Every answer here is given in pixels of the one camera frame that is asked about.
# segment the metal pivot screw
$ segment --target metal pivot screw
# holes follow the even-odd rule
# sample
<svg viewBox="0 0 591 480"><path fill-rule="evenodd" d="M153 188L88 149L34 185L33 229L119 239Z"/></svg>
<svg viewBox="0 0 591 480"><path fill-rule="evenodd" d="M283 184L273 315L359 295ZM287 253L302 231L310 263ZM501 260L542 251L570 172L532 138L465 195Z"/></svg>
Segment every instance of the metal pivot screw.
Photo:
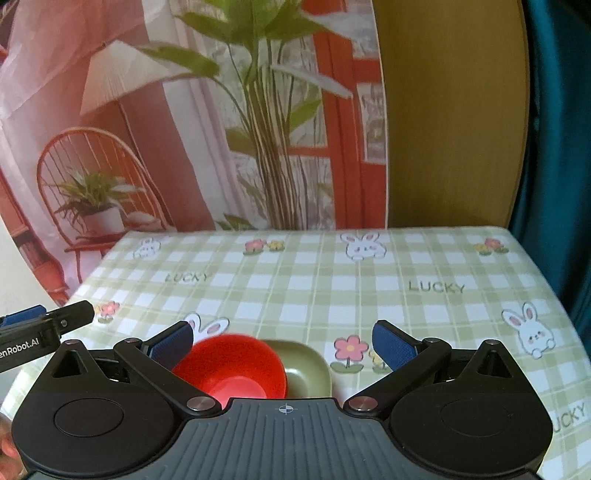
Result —
<svg viewBox="0 0 591 480"><path fill-rule="evenodd" d="M187 400L187 406L195 411L208 411L216 406L212 397L193 397Z"/></svg>
<svg viewBox="0 0 591 480"><path fill-rule="evenodd" d="M373 397L355 397L349 400L349 407L356 411L372 411L378 406L378 401Z"/></svg>

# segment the teal curtain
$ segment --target teal curtain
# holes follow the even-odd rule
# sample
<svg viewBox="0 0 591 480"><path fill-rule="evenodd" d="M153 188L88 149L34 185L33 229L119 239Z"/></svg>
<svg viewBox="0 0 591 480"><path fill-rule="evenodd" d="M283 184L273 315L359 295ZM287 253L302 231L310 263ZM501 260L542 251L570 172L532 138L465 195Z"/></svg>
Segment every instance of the teal curtain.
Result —
<svg viewBox="0 0 591 480"><path fill-rule="evenodd" d="M576 0L523 3L532 101L509 228L591 355L591 26Z"/></svg>

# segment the crosshair marking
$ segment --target crosshair marking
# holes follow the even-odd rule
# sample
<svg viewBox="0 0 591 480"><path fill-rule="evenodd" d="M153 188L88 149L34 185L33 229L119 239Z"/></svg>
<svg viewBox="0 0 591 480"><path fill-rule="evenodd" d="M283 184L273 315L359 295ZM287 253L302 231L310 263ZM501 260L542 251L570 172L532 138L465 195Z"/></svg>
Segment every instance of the crosshair marking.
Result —
<svg viewBox="0 0 591 480"><path fill-rule="evenodd" d="M288 405L287 403L285 405L282 405L279 408L276 408L276 410L279 410L281 413L283 413L284 415L287 415L288 413L293 412L294 410L297 410L297 408L292 407L291 405Z"/></svg>

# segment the round disc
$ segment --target round disc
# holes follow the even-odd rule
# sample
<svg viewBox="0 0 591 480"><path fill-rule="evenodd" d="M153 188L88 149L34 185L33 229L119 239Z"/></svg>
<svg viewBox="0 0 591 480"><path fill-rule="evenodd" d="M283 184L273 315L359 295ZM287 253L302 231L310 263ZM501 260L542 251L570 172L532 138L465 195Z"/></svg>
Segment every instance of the round disc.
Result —
<svg viewBox="0 0 591 480"><path fill-rule="evenodd" d="M540 406L532 394L423 388L396 404L390 430L407 454L445 475L509 475L535 465L548 448L552 425Z"/></svg>
<svg viewBox="0 0 591 480"><path fill-rule="evenodd" d="M123 409L104 398L82 398L65 404L55 416L56 427L73 437L98 437L123 420Z"/></svg>

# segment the blue gripper pad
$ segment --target blue gripper pad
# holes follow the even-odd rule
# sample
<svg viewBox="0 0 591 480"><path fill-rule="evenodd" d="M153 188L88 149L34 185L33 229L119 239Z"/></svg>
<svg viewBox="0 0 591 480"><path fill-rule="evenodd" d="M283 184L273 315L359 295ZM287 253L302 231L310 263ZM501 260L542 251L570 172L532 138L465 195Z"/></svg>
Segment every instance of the blue gripper pad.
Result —
<svg viewBox="0 0 591 480"><path fill-rule="evenodd" d="M185 324L155 343L148 352L148 356L164 368L172 370L192 347L193 329L189 324Z"/></svg>
<svg viewBox="0 0 591 480"><path fill-rule="evenodd" d="M374 325L371 341L375 352L393 371L398 370L418 355L414 346L380 324Z"/></svg>
<svg viewBox="0 0 591 480"><path fill-rule="evenodd" d="M45 315L46 313L47 309L43 305L36 305L29 309L6 315L2 320L1 325L3 327L7 327L9 325L14 325L15 323L36 319L37 317Z"/></svg>

